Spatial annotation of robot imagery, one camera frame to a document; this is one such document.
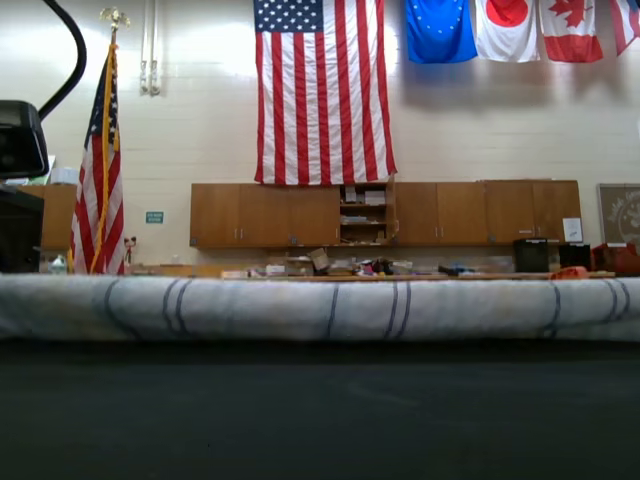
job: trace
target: european union flag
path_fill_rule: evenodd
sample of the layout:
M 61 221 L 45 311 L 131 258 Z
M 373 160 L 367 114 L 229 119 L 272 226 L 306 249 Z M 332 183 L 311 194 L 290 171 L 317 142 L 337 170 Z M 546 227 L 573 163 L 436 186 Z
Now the european union flag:
M 409 60 L 465 62 L 478 55 L 469 0 L 406 0 Z

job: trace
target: cabinet shelf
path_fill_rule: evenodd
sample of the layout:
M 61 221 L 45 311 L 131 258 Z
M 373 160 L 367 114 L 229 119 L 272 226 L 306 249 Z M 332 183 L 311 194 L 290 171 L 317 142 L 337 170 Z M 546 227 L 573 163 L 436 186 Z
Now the cabinet shelf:
M 387 222 L 347 222 L 341 223 L 342 227 L 373 227 L 373 226 L 381 226 L 384 227 L 387 225 Z
M 340 208 L 343 208 L 345 210 L 367 210 L 367 209 L 385 209 L 387 208 L 386 204 L 382 204 L 382 205 L 368 205 L 366 203 L 342 203 L 340 204 Z

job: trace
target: framed picture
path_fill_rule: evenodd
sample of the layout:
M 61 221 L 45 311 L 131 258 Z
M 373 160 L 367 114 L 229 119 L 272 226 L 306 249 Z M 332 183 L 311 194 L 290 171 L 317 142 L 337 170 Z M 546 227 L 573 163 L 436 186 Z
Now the framed picture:
M 601 183 L 598 199 L 605 243 L 640 244 L 640 184 Z

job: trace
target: upper cabinet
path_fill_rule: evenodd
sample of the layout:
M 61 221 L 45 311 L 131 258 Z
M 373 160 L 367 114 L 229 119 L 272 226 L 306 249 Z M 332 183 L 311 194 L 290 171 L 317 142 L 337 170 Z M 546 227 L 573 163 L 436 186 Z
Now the upper cabinet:
M 289 245 L 288 190 L 240 185 L 240 244 L 243 247 Z
M 237 246 L 240 185 L 191 185 L 191 235 L 193 247 Z
M 338 187 L 191 186 L 193 247 L 334 245 L 339 230 Z
M 563 243 L 563 219 L 582 216 L 578 182 L 533 182 L 533 205 L 536 236 Z
M 68 250 L 71 246 L 71 221 L 76 205 L 75 185 L 26 185 L 25 193 L 44 199 L 42 250 Z
M 512 243 L 536 236 L 533 186 L 526 181 L 485 183 L 489 241 Z
M 340 188 L 298 187 L 288 191 L 291 245 L 340 243 Z
M 389 182 L 349 187 L 349 198 L 346 192 L 195 184 L 191 245 L 365 246 L 394 238 L 399 246 L 508 245 L 532 237 L 564 242 L 563 219 L 580 218 L 574 181 Z M 373 192 L 370 201 L 366 192 Z
M 435 183 L 395 185 L 398 219 L 397 244 L 432 245 L 438 243 L 438 194 Z
M 481 245 L 488 241 L 483 183 L 438 183 L 439 241 Z

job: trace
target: flag on flagpole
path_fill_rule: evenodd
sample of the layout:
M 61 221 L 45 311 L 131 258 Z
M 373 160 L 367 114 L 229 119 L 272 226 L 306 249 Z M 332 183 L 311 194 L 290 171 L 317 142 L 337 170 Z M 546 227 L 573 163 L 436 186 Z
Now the flag on flagpole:
M 396 172 L 384 0 L 254 0 L 255 180 L 370 182 Z
M 640 9 L 636 0 L 610 0 L 618 55 L 640 37 Z
M 540 60 L 534 0 L 476 0 L 478 56 L 498 62 Z
M 595 0 L 539 0 L 550 60 L 591 63 L 603 57 L 596 36 Z
M 84 144 L 71 224 L 71 255 L 76 273 L 124 273 L 116 49 L 115 44 L 109 47 Z
M 457 63 L 476 57 L 469 0 L 406 0 L 409 60 Z

